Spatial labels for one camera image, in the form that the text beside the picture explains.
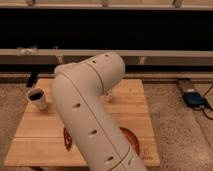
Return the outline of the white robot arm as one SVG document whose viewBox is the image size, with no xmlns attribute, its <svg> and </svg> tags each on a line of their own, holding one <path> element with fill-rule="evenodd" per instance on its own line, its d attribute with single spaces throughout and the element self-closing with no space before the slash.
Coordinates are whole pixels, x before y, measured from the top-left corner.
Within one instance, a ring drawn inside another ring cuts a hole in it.
<svg viewBox="0 0 213 171">
<path fill-rule="evenodd" d="M 101 102 L 124 74 L 124 61 L 113 52 L 55 68 L 55 109 L 91 171 L 147 171 Z"/>
</svg>

